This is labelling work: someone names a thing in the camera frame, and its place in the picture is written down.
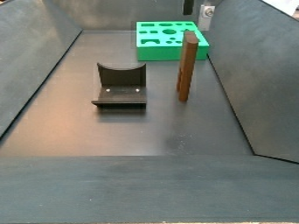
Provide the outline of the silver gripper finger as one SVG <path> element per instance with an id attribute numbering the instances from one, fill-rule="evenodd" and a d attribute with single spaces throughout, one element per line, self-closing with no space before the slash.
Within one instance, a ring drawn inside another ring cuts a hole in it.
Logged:
<path id="1" fill-rule="evenodd" d="M 184 0 L 184 14 L 192 15 L 193 14 L 193 8 L 194 8 L 194 0 Z"/>
<path id="2" fill-rule="evenodd" d="M 201 6 L 198 27 L 202 31 L 208 31 L 210 29 L 214 12 L 216 12 L 216 6 L 214 5 L 205 5 L 204 4 Z"/>

